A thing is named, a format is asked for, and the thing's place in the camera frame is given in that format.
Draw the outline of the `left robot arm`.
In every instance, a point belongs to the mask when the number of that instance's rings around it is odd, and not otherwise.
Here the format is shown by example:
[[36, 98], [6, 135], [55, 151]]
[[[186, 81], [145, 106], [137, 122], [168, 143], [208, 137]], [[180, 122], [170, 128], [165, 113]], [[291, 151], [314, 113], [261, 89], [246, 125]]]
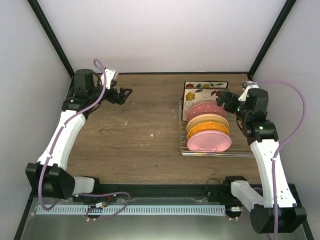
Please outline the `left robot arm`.
[[69, 90], [61, 108], [59, 122], [43, 154], [36, 163], [25, 169], [31, 188], [37, 191], [39, 203], [45, 211], [53, 207], [44, 203], [44, 198], [67, 200], [75, 195], [85, 195], [97, 202], [102, 189], [95, 185], [97, 179], [88, 176], [72, 176], [67, 172], [70, 152], [75, 140], [102, 101], [122, 105], [132, 93], [130, 88], [116, 89], [118, 72], [105, 68], [102, 74], [91, 69], [79, 69], [73, 76], [73, 87]]

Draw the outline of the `cream bear print plate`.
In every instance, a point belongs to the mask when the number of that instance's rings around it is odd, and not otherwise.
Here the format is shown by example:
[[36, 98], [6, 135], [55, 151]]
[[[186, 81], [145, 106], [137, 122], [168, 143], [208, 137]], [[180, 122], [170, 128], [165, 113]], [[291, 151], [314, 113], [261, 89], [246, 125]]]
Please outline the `cream bear print plate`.
[[189, 133], [190, 130], [197, 126], [202, 122], [215, 122], [221, 125], [224, 125], [226, 128], [229, 127], [229, 122], [221, 115], [214, 114], [214, 113], [206, 113], [200, 114], [198, 116], [193, 117], [186, 125], [186, 131]]

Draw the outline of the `orange polka dot plate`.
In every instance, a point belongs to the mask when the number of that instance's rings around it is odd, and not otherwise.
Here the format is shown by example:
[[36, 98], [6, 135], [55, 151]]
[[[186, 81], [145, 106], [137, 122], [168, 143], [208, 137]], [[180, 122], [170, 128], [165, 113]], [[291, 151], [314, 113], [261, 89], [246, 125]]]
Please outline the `orange polka dot plate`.
[[190, 129], [186, 138], [189, 140], [193, 135], [203, 132], [203, 131], [219, 131], [222, 133], [230, 135], [230, 131], [223, 124], [214, 122], [214, 121], [205, 121], [201, 122]]

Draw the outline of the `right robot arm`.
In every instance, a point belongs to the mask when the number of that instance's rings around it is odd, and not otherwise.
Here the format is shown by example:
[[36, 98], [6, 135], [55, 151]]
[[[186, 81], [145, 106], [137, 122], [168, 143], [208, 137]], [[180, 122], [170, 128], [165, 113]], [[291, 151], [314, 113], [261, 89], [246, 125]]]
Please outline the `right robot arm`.
[[304, 207], [298, 206], [282, 166], [276, 126], [267, 119], [268, 92], [248, 86], [238, 96], [223, 90], [217, 105], [241, 121], [241, 131], [255, 157], [262, 193], [245, 180], [233, 180], [222, 188], [223, 198], [238, 199], [249, 211], [250, 223], [258, 234], [292, 233], [307, 218]]

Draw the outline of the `pink polka dot plate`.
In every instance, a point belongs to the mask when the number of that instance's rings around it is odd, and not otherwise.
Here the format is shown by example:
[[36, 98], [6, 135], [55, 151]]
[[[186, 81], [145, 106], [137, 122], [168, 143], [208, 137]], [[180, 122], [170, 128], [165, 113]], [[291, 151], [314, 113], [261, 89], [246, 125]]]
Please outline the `pink polka dot plate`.
[[216, 114], [225, 117], [227, 113], [221, 106], [218, 106], [216, 102], [207, 100], [194, 105], [187, 112], [186, 121], [189, 122], [191, 119], [203, 114]]

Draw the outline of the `plain pink round plate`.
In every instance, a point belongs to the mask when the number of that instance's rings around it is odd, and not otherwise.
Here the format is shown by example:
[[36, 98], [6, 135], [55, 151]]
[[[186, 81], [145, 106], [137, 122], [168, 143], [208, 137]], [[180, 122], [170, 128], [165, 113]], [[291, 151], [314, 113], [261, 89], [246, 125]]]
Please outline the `plain pink round plate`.
[[193, 152], [221, 153], [231, 145], [231, 138], [216, 130], [201, 131], [187, 141], [187, 148]]

